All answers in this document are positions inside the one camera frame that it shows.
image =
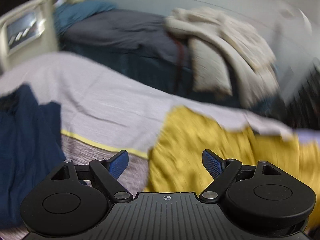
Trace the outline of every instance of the pillow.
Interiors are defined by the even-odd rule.
[[[116,5],[106,1],[87,0],[76,4],[62,4],[53,13],[54,27],[58,35],[63,35],[73,24],[94,14],[115,9]]]
[[[193,90],[232,95],[227,65],[213,45],[198,38],[189,39],[194,76]]]

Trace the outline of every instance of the yellow garment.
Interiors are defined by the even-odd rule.
[[[280,136],[255,135],[250,127],[228,132],[219,124],[186,107],[171,111],[158,141],[149,155],[146,191],[196,192],[199,195],[212,177],[202,165],[202,152],[210,149],[223,159],[234,158],[246,165],[266,160],[301,180],[320,194],[320,150],[316,143],[299,144],[298,138],[283,141]],[[317,201],[309,226],[320,224]]]

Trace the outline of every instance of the black fabric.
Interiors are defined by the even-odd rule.
[[[19,226],[24,197],[59,163],[60,105],[39,106],[29,86],[0,98],[0,229]]]

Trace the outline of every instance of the bed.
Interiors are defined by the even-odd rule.
[[[30,85],[40,104],[61,104],[62,149],[68,159],[86,164],[121,149],[130,153],[129,169],[119,180],[133,195],[146,185],[149,151],[167,113],[176,106],[215,119],[229,131],[249,125],[262,135],[292,135],[289,127],[276,120],[171,95],[72,53],[45,54],[24,62],[1,76],[0,94],[23,83]],[[26,232],[12,228],[0,231],[0,237],[22,239]]]
[[[163,24],[160,15],[113,9],[74,23],[61,36],[61,47],[166,93],[241,108],[229,64],[232,96],[216,98],[211,92],[193,91],[187,42],[170,36]],[[266,111],[272,99],[258,103],[252,111]]]

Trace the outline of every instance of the yellow trim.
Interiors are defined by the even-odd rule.
[[[89,140],[87,138],[84,138],[82,137],[81,135],[78,135],[76,133],[73,133],[73,132],[69,132],[67,130],[64,130],[62,129],[61,130],[61,134],[63,135],[66,135],[68,137],[71,137],[71,138],[74,138],[74,139],[77,139],[83,143],[86,143],[88,145],[91,145],[93,147],[96,147],[96,148],[99,148],[99,149],[103,149],[103,150],[107,150],[107,151],[110,151],[110,152],[119,152],[121,150],[123,150],[122,148],[114,148],[114,147],[111,147],[111,146],[108,146],[108,145],[105,145],[105,144],[101,144],[101,143],[97,143],[97,142],[94,142],[92,140]],[[135,150],[135,149],[125,149],[128,153],[130,154],[133,154],[133,155],[136,155],[140,158],[143,158],[143,159],[148,159],[148,154],[145,153],[145,152],[141,152],[141,151],[138,151],[138,150]]]

